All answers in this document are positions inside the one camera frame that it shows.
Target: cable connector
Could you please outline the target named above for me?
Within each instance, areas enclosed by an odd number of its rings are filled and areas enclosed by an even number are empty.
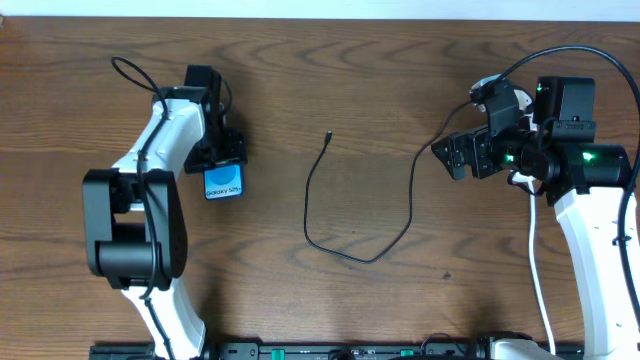
[[[515,173],[513,175],[513,177],[511,178],[511,181],[513,181],[514,183],[528,183],[529,181],[533,182],[534,180],[536,180],[536,178],[534,178],[533,176],[526,176],[526,175],[522,175],[521,173],[519,173],[518,171],[512,170],[512,173]]]

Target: wooden table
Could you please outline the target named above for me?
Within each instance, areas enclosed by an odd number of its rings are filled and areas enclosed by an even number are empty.
[[[161,85],[211,64],[246,132],[244,197],[208,202],[179,182],[185,272],[212,334],[266,342],[418,342],[514,330],[545,341],[527,261],[528,200],[501,173],[454,182],[418,161],[414,222],[374,265],[310,248],[304,185],[322,147],[309,229],[368,257],[408,215],[414,153],[478,79],[545,47],[602,47],[640,78],[640,25],[459,21],[9,18],[0,32],[0,357],[86,358],[96,342],[149,341],[134,308],[85,261],[81,181],[108,168],[149,119],[151,94],[117,75],[125,56]],[[621,76],[589,54],[545,57],[511,79],[582,75],[597,83],[601,142],[635,150],[637,114]],[[447,132],[485,121],[462,111]],[[537,257],[554,333],[581,341],[571,259],[538,202]]]

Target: black wire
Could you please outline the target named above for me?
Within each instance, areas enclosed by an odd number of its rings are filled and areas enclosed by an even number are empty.
[[[633,97],[636,101],[636,107],[638,108],[638,116],[640,119],[640,90],[638,90],[638,85],[633,80],[633,77],[631,76],[627,68],[624,65],[622,65],[622,63],[618,61],[616,58],[614,58],[611,54],[608,54],[603,50],[600,50],[598,48],[594,48],[591,46],[562,45],[562,46],[556,46],[549,49],[541,50],[529,56],[526,56],[522,58],[520,61],[518,61],[517,63],[513,64],[505,72],[500,74],[500,76],[498,76],[495,80],[487,84],[486,85],[487,87],[484,90],[485,94],[491,91],[497,83],[505,79],[513,71],[515,71],[520,66],[528,63],[529,61],[535,58],[538,58],[540,56],[544,56],[544,55],[548,55],[548,54],[552,54],[560,51],[567,51],[567,50],[586,51],[596,55],[600,55],[601,57],[609,61],[611,64],[613,64],[613,66],[615,66],[616,69],[618,69],[618,71],[622,74],[622,76],[624,76],[625,80],[627,80],[627,83],[629,84],[629,87],[631,88],[631,92],[633,93]],[[633,169],[631,171],[631,176],[629,177],[629,181],[627,182],[627,185],[624,188],[624,191],[622,193],[622,200],[620,201],[620,208],[618,210],[618,236],[616,239],[618,240],[616,241],[616,243],[618,243],[618,245],[620,246],[620,260],[622,262],[622,271],[624,273],[625,283],[627,285],[627,291],[629,292],[629,297],[631,298],[631,305],[633,306],[633,312],[635,313],[635,316],[636,316],[636,322],[640,327],[640,302],[638,301],[638,293],[636,292],[635,285],[633,283],[633,276],[631,275],[629,255],[627,254],[627,249],[626,249],[627,241],[629,240],[629,238],[627,237],[626,231],[625,231],[625,217],[627,214],[627,207],[629,205],[629,198],[631,197],[631,194],[633,193],[633,189],[636,184],[636,179],[638,178],[638,171],[640,171],[640,136],[638,137],[638,145],[636,148],[636,158],[633,164]]]
[[[132,69],[134,69],[136,72],[142,75],[142,77],[144,77],[145,80],[149,82],[149,85],[151,85],[151,87],[141,84],[140,82],[129,77],[129,75],[125,74],[118,66],[117,64],[118,61],[121,61],[129,65]],[[169,117],[169,108],[167,106],[167,102],[164,96],[162,96],[162,93],[158,88],[158,85],[156,85],[153,79],[151,79],[151,77],[147,75],[147,73],[145,73],[138,65],[120,56],[112,57],[111,65],[113,65],[113,68],[116,69],[116,71],[120,75],[122,75],[125,79],[133,82],[134,84],[140,86],[143,89],[153,91],[158,96],[158,99],[162,104],[162,117],[160,118],[160,121],[158,122],[156,127],[153,129],[153,131],[151,131],[151,134],[149,135],[147,140],[145,140],[144,144],[142,145],[142,148],[138,151],[138,162],[136,164],[138,191],[140,193],[140,199],[142,200],[142,205],[144,207],[145,218],[147,220],[147,224],[149,225],[148,226],[149,235],[150,235],[149,237],[151,238],[151,276],[149,277],[149,283],[147,284],[147,289],[145,290],[144,294],[140,296],[140,299],[144,300],[144,305],[149,309],[151,319],[153,320],[153,323],[156,326],[158,333],[160,333],[160,336],[162,337],[162,341],[164,342],[164,346],[167,350],[167,354],[169,355],[169,359],[174,360],[175,357],[173,355],[173,350],[171,349],[169,337],[164,331],[162,324],[160,324],[160,321],[158,320],[158,316],[155,310],[153,309],[153,305],[151,304],[151,299],[149,298],[149,295],[151,294],[155,286],[155,279],[156,279],[157,268],[158,268],[159,247],[158,247],[158,238],[156,234],[156,227],[153,221],[153,214],[151,213],[151,206],[149,204],[149,198],[147,196],[147,184],[142,173],[142,164],[146,161],[146,156],[147,156],[147,151],[149,150],[149,146],[151,146],[153,139],[156,137],[156,135],[158,134],[158,132],[160,131],[164,123],[167,121],[167,118]]]
[[[144,77],[145,80],[149,82],[149,85],[151,85],[151,87],[146,86],[132,79],[129,75],[127,75],[124,71],[120,69],[120,67],[117,64],[118,61],[121,61],[129,65],[132,69],[134,69],[136,72],[142,75],[142,77]],[[158,267],[159,256],[157,251],[158,249],[157,249],[156,228],[153,221],[153,215],[151,213],[151,206],[149,204],[149,199],[147,197],[147,188],[146,188],[145,179],[142,173],[142,164],[146,161],[146,155],[147,155],[147,150],[149,149],[149,146],[151,146],[153,139],[156,137],[156,135],[162,128],[162,125],[164,125],[165,121],[167,120],[169,115],[169,110],[167,107],[167,102],[164,99],[164,96],[162,96],[162,94],[160,93],[160,89],[158,88],[158,85],[156,85],[153,79],[151,79],[151,77],[147,75],[147,73],[144,72],[144,70],[142,70],[138,65],[134,64],[133,62],[121,56],[112,57],[111,65],[113,65],[113,68],[116,69],[118,74],[122,75],[125,79],[131,81],[132,83],[140,86],[143,89],[155,92],[162,104],[162,118],[158,122],[158,125],[156,125],[156,127],[153,129],[153,131],[151,132],[147,140],[145,140],[144,144],[142,145],[142,148],[138,151],[138,162],[136,164],[136,176],[138,178],[138,192],[140,193],[140,199],[142,200],[142,204],[144,206],[144,215],[149,224],[149,232],[150,232],[150,238],[151,238],[151,277],[149,278],[149,284],[147,285],[147,289],[145,290],[144,294],[140,296],[141,300],[145,300],[146,298],[149,297],[149,294],[151,294],[151,291],[153,291],[153,287],[155,285],[156,268]]]
[[[391,250],[391,248],[395,244],[398,243],[398,241],[400,241],[402,236],[409,229],[409,226],[411,226],[411,219],[413,218],[413,175],[414,175],[415,170],[416,170],[416,162],[418,161],[418,157],[420,156],[420,154],[422,154],[422,152],[429,145],[431,145],[440,136],[442,136],[442,133],[447,128],[447,125],[449,125],[449,123],[451,122],[451,119],[453,118],[453,116],[460,109],[462,109],[463,107],[469,105],[470,103],[471,103],[471,101],[467,101],[464,104],[460,104],[455,109],[453,109],[453,111],[451,111],[451,113],[447,117],[447,120],[440,127],[440,130],[438,130],[438,133],[431,140],[427,141],[424,145],[422,145],[420,150],[418,150],[416,155],[413,157],[413,163],[411,164],[411,173],[409,175],[409,220],[407,220],[407,224],[404,226],[402,231],[400,231],[400,234],[398,234],[398,236],[396,236],[395,240],[393,240],[386,248],[384,248],[384,250],[382,250],[378,255],[376,255],[374,258],[372,258],[370,260],[359,259],[357,257],[353,257],[353,256],[350,256],[350,255],[341,253],[339,251],[327,249],[325,247],[322,247],[322,246],[314,243],[311,240],[311,238],[309,238],[309,233],[307,232],[307,208],[309,206],[309,185],[311,184],[311,176],[313,176],[313,172],[316,170],[316,167],[318,166],[318,163],[320,163],[320,159],[322,159],[322,156],[324,155],[324,152],[327,150],[327,145],[329,145],[329,142],[331,141],[331,135],[332,135],[331,131],[327,132],[327,135],[324,138],[324,146],[322,147],[322,151],[320,151],[320,155],[318,155],[318,159],[313,164],[313,167],[311,168],[311,171],[309,172],[309,177],[307,178],[307,187],[306,187],[306,191],[305,191],[305,195],[304,195],[304,236],[307,238],[307,242],[309,242],[309,245],[313,246],[314,248],[316,248],[316,249],[318,249],[320,251],[324,251],[324,252],[329,253],[331,255],[339,256],[339,257],[347,259],[347,260],[355,261],[355,262],[360,263],[360,264],[372,264],[372,263],[380,260],[380,258],[382,258],[387,252],[389,252],[389,250]]]
[[[226,79],[222,79],[222,83],[224,84],[225,89],[227,89],[227,97],[229,98],[229,101],[227,101],[227,105],[225,105],[220,112],[220,117],[225,116],[233,105],[233,93],[231,92],[231,87],[229,86],[229,83]]]
[[[164,343],[165,349],[167,349],[167,355],[169,355],[169,359],[175,360],[176,357],[173,354],[173,350],[171,349],[171,340],[169,340],[169,336],[167,336],[167,333],[164,331],[162,324],[160,324],[160,319],[158,319],[158,314],[156,314],[156,310],[153,308],[150,298],[147,298],[144,300],[144,306],[146,306],[147,309],[149,309],[149,315],[151,315],[151,320],[153,321],[153,324],[158,329],[158,332],[160,333],[160,337],[162,337],[162,342]]]
[[[426,346],[429,343],[429,340],[431,340],[431,338],[433,338],[434,336],[445,336],[448,337],[449,340],[451,340],[451,342],[453,343],[453,345],[456,346],[456,348],[458,349],[458,351],[460,351],[460,353],[462,355],[465,355],[464,350],[462,350],[462,348],[460,347],[460,345],[458,345],[458,343],[456,342],[456,340],[454,338],[451,337],[451,335],[447,334],[447,333],[433,333],[431,335],[429,335],[423,342],[422,345],[420,345],[420,354],[422,355],[426,355],[427,354],[427,349]]]

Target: white wall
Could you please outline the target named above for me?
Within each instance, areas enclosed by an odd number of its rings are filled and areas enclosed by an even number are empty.
[[[640,21],[640,0],[0,0],[0,13],[313,19]]]

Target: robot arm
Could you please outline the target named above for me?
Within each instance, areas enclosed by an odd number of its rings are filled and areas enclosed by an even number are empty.
[[[472,99],[487,83],[472,88]],[[638,356],[640,333],[618,246],[627,247],[633,278],[640,279],[636,200],[632,195],[625,214],[630,239],[619,244],[618,212],[630,165],[622,146],[593,144],[594,89],[592,79],[541,77],[534,105],[523,102],[522,91],[502,80],[476,104],[487,112],[487,123],[449,135],[432,151],[454,180],[463,178],[469,165],[480,179],[508,169],[542,182],[535,195],[546,192],[573,261],[585,325],[584,358],[631,359]],[[531,105],[533,117],[525,105]],[[532,131],[531,121],[538,131]],[[492,358],[550,356],[537,349],[523,340],[498,340],[492,344]]]
[[[161,122],[163,107],[154,96],[151,119],[131,150],[109,170],[90,170],[83,181],[89,267],[134,304],[153,336],[156,356],[162,358],[199,357],[206,332],[181,278],[187,232],[176,181],[183,166],[195,173],[246,162],[242,134],[225,128],[219,114],[219,91],[217,72],[189,66],[185,86],[161,89],[169,111],[166,121]],[[142,166],[160,245],[154,288],[145,301],[141,297],[152,268],[149,222],[119,223],[115,214],[145,210],[137,191],[138,154],[158,126]]]

